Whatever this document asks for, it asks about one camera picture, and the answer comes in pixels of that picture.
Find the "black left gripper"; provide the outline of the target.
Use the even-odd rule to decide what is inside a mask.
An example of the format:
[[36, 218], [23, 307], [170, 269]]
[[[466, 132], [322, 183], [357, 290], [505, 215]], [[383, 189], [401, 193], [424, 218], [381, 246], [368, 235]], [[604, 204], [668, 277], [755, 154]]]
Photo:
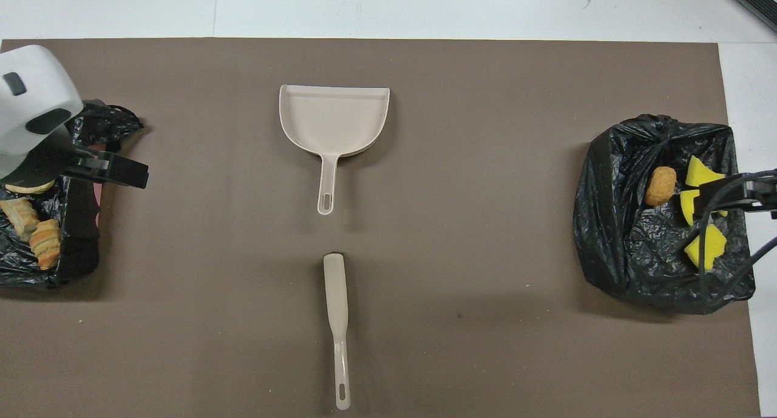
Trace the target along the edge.
[[2, 184], [36, 187], [56, 177], [145, 189], [148, 166], [114, 152], [77, 148], [66, 127], [57, 127], [32, 150], [2, 150]]

